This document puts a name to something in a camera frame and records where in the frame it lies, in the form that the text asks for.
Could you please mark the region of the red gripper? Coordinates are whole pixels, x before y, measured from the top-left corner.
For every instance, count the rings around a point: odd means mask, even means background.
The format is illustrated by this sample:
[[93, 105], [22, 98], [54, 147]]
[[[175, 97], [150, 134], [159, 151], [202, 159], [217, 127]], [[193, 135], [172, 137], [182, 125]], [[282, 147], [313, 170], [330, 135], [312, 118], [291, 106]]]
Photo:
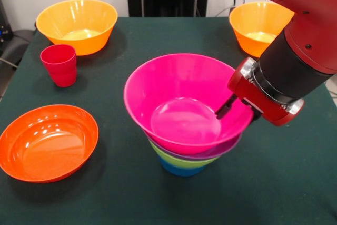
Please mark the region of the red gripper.
[[276, 89], [263, 74], [260, 62], [251, 57], [240, 63], [227, 86], [233, 94], [215, 112], [217, 119], [225, 117], [239, 99], [252, 110], [251, 122], [262, 116], [275, 126], [282, 126], [293, 120], [305, 104], [303, 98], [294, 99]]

